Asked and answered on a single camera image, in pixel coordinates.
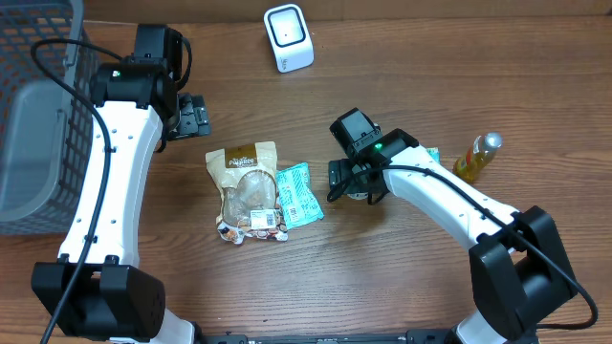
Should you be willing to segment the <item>green tissue canister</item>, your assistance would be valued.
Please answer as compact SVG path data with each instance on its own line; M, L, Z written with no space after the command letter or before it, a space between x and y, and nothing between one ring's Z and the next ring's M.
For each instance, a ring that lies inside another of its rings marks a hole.
M350 193L346 194L349 198L353 200L364 200L368 198L367 192L359 192L359 193Z

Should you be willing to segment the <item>teal snack packet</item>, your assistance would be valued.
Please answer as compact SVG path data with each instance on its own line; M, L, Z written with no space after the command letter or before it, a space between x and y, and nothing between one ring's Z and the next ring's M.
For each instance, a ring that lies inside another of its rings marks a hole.
M279 201L288 230L322 220L324 214L311 190L310 170L302 162L276 173Z

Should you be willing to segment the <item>brown snack pouch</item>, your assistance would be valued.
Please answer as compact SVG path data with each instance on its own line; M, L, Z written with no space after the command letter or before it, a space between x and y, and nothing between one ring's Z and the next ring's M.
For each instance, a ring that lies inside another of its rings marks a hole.
M222 239L236 245L247 238L288 240L276 182L274 142L211 151L206 153L206 164L221 197L216 225Z

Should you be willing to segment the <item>teal tissue pack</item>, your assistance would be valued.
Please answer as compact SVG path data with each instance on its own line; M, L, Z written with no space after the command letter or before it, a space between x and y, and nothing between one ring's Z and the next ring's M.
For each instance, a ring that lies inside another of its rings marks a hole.
M437 147L430 147L426 151L436 162L440 162L440 152Z

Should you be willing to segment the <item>yellow dish soap bottle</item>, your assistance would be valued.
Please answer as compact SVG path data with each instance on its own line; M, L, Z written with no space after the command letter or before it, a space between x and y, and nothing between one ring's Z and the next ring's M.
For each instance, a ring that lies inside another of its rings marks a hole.
M468 151L453 165L452 172L466 183L474 183L503 145L498 132L478 136Z

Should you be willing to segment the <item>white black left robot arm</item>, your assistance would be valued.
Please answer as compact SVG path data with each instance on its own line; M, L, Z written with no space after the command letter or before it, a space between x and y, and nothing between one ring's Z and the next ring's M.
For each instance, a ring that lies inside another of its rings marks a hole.
M138 227L149 164L180 121L177 73L162 63L104 63L84 100L94 139L76 216L53 263L32 288L54 328L112 343L203 343L200 327L172 313L164 284L140 270Z

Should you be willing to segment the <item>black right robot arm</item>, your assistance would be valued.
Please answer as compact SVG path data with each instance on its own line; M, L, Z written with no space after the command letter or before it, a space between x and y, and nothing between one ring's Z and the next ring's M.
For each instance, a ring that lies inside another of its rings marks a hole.
M355 186L415 205L467 252L475 314L450 332L459 343L512 343L579 292L553 218L502 204L461 181L401 129L330 129L346 159L330 163L329 201Z

